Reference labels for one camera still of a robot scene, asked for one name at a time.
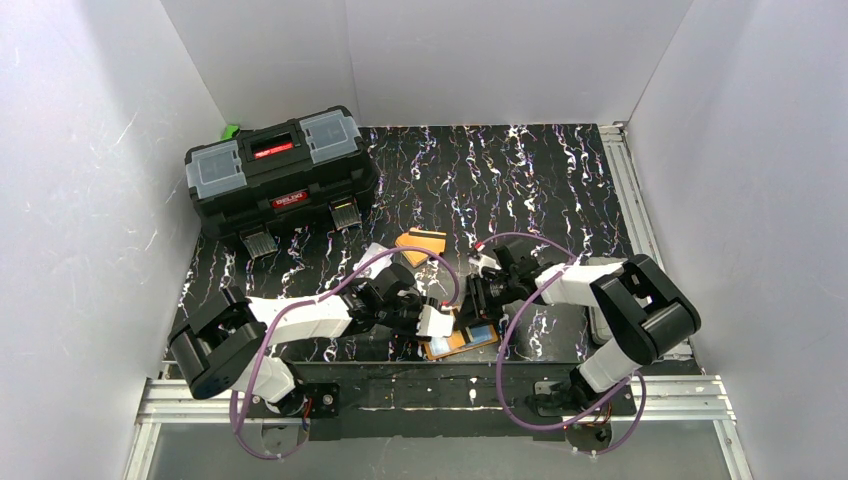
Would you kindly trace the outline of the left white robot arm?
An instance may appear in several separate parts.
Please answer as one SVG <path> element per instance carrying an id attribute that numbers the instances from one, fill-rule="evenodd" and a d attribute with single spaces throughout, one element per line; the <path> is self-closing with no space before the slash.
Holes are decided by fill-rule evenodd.
<path id="1" fill-rule="evenodd" d="M 357 335 L 377 325 L 418 339 L 448 333 L 451 319 L 443 318 L 437 301 L 414 286 L 413 274 L 392 263 L 327 297 L 265 299 L 226 288 L 174 326 L 168 350 L 194 399 L 241 392 L 267 402 L 276 413 L 294 416 L 306 406 L 306 384 L 266 349 Z"/>

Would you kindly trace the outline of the orange card holder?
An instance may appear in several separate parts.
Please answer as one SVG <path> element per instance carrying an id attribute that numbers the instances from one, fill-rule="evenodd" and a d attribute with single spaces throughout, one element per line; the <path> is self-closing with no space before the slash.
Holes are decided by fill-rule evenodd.
<path id="1" fill-rule="evenodd" d="M 432 338 L 423 343 L 425 357 L 434 361 L 444 357 L 495 344 L 499 335 L 492 325 L 483 325 L 454 331 L 449 337 Z"/>

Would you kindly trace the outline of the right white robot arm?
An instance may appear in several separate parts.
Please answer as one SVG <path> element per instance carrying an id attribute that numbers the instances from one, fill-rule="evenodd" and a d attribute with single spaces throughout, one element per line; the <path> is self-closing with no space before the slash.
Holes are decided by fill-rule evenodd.
<path id="1" fill-rule="evenodd" d="M 527 403 L 539 412 L 584 410 L 636 370 L 648 366 L 701 327 L 692 302 L 649 256 L 605 264 L 540 262 L 508 245 L 471 258 L 477 272 L 465 280 L 460 328 L 495 323 L 506 306 L 521 302 L 585 307 L 606 322 L 610 337 L 565 381 Z"/>

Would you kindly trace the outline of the stack of white cards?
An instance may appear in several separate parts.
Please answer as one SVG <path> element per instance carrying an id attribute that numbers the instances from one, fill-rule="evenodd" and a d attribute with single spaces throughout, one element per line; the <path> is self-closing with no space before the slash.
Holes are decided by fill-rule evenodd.
<path id="1" fill-rule="evenodd" d="M 368 248 L 365 250 L 361 259 L 354 265 L 354 269 L 359 269 L 365 263 L 368 263 L 371 259 L 379 256 L 381 253 L 388 251 L 388 248 L 384 247 L 378 243 L 371 243 Z M 361 273 L 361 276 L 373 278 L 384 268 L 389 266 L 392 263 L 392 256 L 386 255 L 378 258 L 377 260 L 370 263 Z"/>

